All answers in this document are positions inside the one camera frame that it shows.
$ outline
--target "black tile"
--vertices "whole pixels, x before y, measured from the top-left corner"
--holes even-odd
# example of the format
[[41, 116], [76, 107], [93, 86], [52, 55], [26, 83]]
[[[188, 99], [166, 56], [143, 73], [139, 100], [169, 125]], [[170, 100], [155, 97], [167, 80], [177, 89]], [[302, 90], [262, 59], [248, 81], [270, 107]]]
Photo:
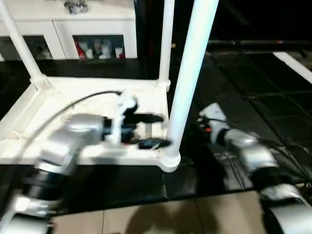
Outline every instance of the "black tile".
[[276, 93], [279, 90], [253, 66], [225, 66], [221, 68], [243, 94]]
[[280, 63], [281, 60], [279, 60], [275, 55], [272, 53], [268, 54], [249, 54], [247, 55], [250, 61], [255, 65], [256, 67], [261, 67], [263, 65], [273, 65], [276, 63]]
[[218, 98], [216, 102], [227, 117], [228, 122], [259, 119], [259, 114], [247, 100], [241, 97], [222, 97]]
[[[286, 173], [292, 180], [293, 183], [305, 182], [304, 175], [300, 169], [295, 165], [294, 161], [288, 156], [274, 151], [273, 156], [277, 161], [279, 167]], [[300, 156], [292, 151], [292, 156], [300, 162]]]
[[197, 195], [198, 171], [189, 157], [183, 156], [178, 169], [173, 173], [164, 173], [163, 179], [169, 200]]
[[203, 63], [201, 65], [201, 67], [216, 67], [216, 63], [214, 62], [212, 55], [209, 53], [205, 53], [204, 59], [203, 59]]
[[312, 114], [312, 93], [289, 94], [289, 96], [306, 112]]
[[[155, 55], [152, 58], [143, 59], [144, 67], [146, 70], [147, 77], [149, 79], [158, 79], [159, 67], [160, 67], [160, 55]], [[171, 53], [170, 57], [170, 70], [180, 68], [181, 59], [180, 57]]]
[[[169, 73], [171, 86], [167, 93], [168, 109], [171, 109], [172, 101], [175, 94], [176, 82], [179, 74], [178, 69], [172, 69]], [[198, 76], [195, 93], [193, 96], [193, 108], [190, 115], [198, 116], [199, 111], [206, 106], [217, 102], [220, 98], [225, 96], [238, 96], [238, 91], [234, 86], [224, 77], [222, 72], [217, 67], [202, 67]]]
[[309, 167], [312, 177], [312, 142], [291, 146], [289, 150], [301, 165]]
[[162, 174], [156, 166], [78, 166], [68, 212], [164, 201]]
[[231, 128], [240, 129], [246, 133], [251, 133], [263, 139], [280, 142], [279, 137], [266, 124], [262, 118], [250, 119], [245, 121], [228, 121]]
[[196, 94], [204, 104], [223, 96], [237, 96], [239, 92], [216, 66], [202, 67], [196, 85]]
[[235, 187], [237, 184], [236, 178], [231, 177], [232, 174], [227, 176], [226, 168], [216, 159], [207, 145], [199, 145], [194, 139], [192, 139], [188, 144], [184, 143], [181, 147], [184, 147], [180, 150], [182, 157], [190, 158], [192, 166], [195, 169], [196, 196], [225, 193], [227, 188], [225, 187], [224, 180], [227, 178], [229, 180], [230, 188]]
[[245, 54], [240, 52], [211, 52], [212, 58], [217, 65], [241, 66], [250, 65], [251, 61]]
[[312, 84], [282, 61], [257, 67], [283, 92], [312, 91]]
[[267, 118], [305, 114], [290, 98], [284, 95], [251, 97], [250, 100]]
[[41, 60], [41, 71], [52, 77], [149, 79], [138, 59]]
[[241, 181], [237, 173], [237, 168], [229, 160], [225, 159], [221, 162], [226, 176], [224, 177], [223, 183], [227, 192], [242, 191], [244, 189], [244, 184]]
[[31, 169], [29, 165], [0, 165], [0, 212], [7, 208], [9, 200]]
[[285, 142], [312, 141], [312, 120], [306, 116], [274, 118], [270, 119], [269, 122]]
[[230, 157], [229, 160], [233, 165], [234, 172], [238, 178], [240, 186], [242, 187], [241, 189], [251, 189], [253, 187], [253, 183], [249, 179], [248, 172], [242, 161], [237, 156]]
[[0, 62], [0, 119], [29, 85], [29, 74], [21, 62]]

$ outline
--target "black floor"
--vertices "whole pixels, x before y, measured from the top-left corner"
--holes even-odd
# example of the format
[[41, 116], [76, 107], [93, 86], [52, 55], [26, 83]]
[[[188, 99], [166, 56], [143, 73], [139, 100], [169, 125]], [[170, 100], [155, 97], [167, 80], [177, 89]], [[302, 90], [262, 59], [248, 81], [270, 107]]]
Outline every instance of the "black floor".
[[[41, 61], [39, 66], [48, 76], [155, 79], [159, 60]], [[180, 58], [173, 57], [172, 85], [167, 95], [169, 109], [179, 66]], [[20, 62], [0, 63], [2, 116], [28, 85], [29, 76]], [[79, 166], [71, 183], [72, 196], [64, 212], [252, 189], [239, 160], [224, 155], [223, 149], [208, 145], [192, 125], [199, 111], [213, 102], [221, 106], [232, 127], [283, 143], [312, 175], [312, 157], [301, 148], [312, 149], [311, 97], [312, 84], [272, 54], [206, 55], [180, 148], [182, 161], [179, 168], [166, 174], [157, 167]], [[281, 155], [276, 157], [294, 181], [303, 181], [291, 162]], [[12, 167], [1, 165], [0, 179]], [[29, 168], [19, 166], [12, 187], [18, 187], [21, 175]]]

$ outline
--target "white cabinet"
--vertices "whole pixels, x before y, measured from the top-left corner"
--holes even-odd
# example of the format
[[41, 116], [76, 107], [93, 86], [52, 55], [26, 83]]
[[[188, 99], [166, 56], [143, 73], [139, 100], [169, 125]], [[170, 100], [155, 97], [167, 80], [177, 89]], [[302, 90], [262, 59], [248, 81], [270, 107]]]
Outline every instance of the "white cabinet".
[[[133, 0], [89, 1], [89, 11], [78, 15], [70, 15], [58, 1], [4, 1], [36, 59], [105, 58], [105, 49], [106, 58], [137, 57]], [[0, 60], [19, 58], [0, 22]]]

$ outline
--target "shelf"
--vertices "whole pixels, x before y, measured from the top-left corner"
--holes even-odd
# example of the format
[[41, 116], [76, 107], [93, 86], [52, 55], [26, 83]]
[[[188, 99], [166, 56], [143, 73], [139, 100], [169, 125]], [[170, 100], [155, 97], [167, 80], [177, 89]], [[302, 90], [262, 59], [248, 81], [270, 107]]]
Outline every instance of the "shelf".
[[70, 15], [61, 1], [4, 0], [15, 21], [135, 20], [133, 0], [90, 0], [89, 11]]

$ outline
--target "glass cabinet door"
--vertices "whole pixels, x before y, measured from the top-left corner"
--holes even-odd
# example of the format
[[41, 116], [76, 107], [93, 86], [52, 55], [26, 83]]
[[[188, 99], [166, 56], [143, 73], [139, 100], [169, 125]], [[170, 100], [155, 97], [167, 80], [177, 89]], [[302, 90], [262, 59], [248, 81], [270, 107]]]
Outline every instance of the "glass cabinet door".
[[[24, 36], [24, 39], [35, 59], [53, 59], [44, 36]], [[10, 37], [0, 37], [0, 54], [3, 60], [20, 60]]]
[[[35, 59], [66, 59], [51, 20], [18, 21], [16, 25]], [[9, 35], [6, 25], [0, 22], [0, 60], [19, 60]]]
[[123, 35], [73, 35], [80, 59], [124, 59]]

